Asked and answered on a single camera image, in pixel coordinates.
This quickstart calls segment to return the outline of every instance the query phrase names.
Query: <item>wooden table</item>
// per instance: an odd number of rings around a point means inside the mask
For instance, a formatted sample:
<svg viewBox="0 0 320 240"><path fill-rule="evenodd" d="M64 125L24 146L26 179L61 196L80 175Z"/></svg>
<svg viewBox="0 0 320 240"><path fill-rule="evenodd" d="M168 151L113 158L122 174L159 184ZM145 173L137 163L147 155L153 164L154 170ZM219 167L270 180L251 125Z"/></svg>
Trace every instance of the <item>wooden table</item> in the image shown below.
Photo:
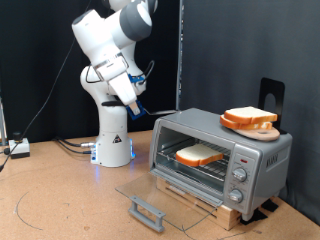
<svg viewBox="0 0 320 240"><path fill-rule="evenodd" d="M166 222L163 233L146 227L115 188L149 171L151 134L129 134L137 157L120 168L92 165L55 142L31 144L31 157L9 160L0 173L0 239L320 239L319 226L279 198L267 219L231 231L207 219L186 232Z"/></svg>

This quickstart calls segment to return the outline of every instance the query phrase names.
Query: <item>black backdrop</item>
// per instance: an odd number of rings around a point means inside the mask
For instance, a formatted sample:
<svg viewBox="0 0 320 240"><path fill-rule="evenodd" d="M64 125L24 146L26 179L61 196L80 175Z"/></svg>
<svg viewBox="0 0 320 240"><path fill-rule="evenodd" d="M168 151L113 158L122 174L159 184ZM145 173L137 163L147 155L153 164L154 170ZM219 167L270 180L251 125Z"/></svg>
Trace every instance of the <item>black backdrop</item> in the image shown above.
<svg viewBox="0 0 320 240"><path fill-rule="evenodd" d="M73 20L89 0L12 0L0 3L0 79L7 133L23 131L45 102L56 75L71 46ZM138 97L149 111L175 109L179 0L160 0L153 15L149 38L139 42L135 59L144 70L151 60L147 91ZM102 17L108 9L92 0L89 9ZM95 136L99 132L96 105L80 84L80 73L89 64L75 42L52 97L26 137L30 142ZM132 121L128 130L153 128L155 116Z"/></svg>
<svg viewBox="0 0 320 240"><path fill-rule="evenodd" d="M180 108L222 114L257 107L261 78L284 82L281 128L293 145L288 187L280 196L320 224L320 2L184 4Z"/></svg>

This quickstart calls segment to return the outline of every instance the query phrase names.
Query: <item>black bracket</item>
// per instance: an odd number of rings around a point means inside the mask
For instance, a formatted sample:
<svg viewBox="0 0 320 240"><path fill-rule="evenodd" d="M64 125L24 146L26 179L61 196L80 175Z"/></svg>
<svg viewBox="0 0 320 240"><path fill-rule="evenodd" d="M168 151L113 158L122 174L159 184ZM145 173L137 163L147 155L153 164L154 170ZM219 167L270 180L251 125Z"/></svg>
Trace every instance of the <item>black bracket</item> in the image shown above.
<svg viewBox="0 0 320 240"><path fill-rule="evenodd" d="M258 108L264 110L265 100L269 93L271 93L276 99L275 113L278 115L278 120L273 123L273 127L276 128L280 134L286 134L287 132L280 129L282 108L284 101L285 85L283 82L275 81L269 78L262 78L260 83L260 94Z"/></svg>

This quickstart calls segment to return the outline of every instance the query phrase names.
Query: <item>toaster rack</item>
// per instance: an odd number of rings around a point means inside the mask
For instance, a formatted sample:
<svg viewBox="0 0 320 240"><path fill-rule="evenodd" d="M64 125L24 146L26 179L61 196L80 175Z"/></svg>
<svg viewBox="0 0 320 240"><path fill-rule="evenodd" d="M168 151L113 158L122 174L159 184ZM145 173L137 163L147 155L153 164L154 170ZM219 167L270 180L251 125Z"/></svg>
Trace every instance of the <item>toaster rack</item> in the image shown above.
<svg viewBox="0 0 320 240"><path fill-rule="evenodd" d="M176 152L180 149L183 149L183 148L189 147L189 146L193 146L198 143L203 144L207 147L210 147L213 150L216 150L216 151L223 153L223 159L208 163L206 165L200 165L198 167L191 167L191 166L187 166L187 165L184 165L184 166L192 168L196 171L200 171L201 173L203 173L207 176L210 176L214 179L217 179L221 182L224 182L226 174L227 174L229 158L230 158L230 154L231 154L231 151L226 148L223 148L223 147L220 147L220 146L217 146L217 145L214 145L214 144L211 144L211 143L199 140L199 139L196 139L196 141L194 141L194 139L192 139L190 141L190 139L189 139L189 140L184 141L182 143L179 143L179 144L173 145L169 148L166 148L164 150L161 150L157 154L167 158L168 161L175 161L175 162L178 162L179 164L182 164L176 160Z"/></svg>

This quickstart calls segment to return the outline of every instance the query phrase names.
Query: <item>toasted bread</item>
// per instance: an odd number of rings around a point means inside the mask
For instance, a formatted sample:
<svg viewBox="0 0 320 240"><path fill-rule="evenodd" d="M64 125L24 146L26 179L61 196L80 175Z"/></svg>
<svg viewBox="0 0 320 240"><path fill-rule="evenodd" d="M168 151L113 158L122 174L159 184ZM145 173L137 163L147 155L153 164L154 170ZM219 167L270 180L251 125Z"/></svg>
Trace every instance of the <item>toasted bread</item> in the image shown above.
<svg viewBox="0 0 320 240"><path fill-rule="evenodd" d="M263 123L256 123L256 124L242 124L233 122L228 120L224 117L224 115L220 116L220 123L231 129L241 129L241 130L254 130L254 129L271 129L272 123L271 122L263 122Z"/></svg>
<svg viewBox="0 0 320 240"><path fill-rule="evenodd" d="M255 124L277 121L278 115L254 107L244 107L225 111L224 118L241 124Z"/></svg>
<svg viewBox="0 0 320 240"><path fill-rule="evenodd" d="M213 150L203 144L196 144L179 150L176 159L188 166L197 167L210 162L221 160L223 153Z"/></svg>

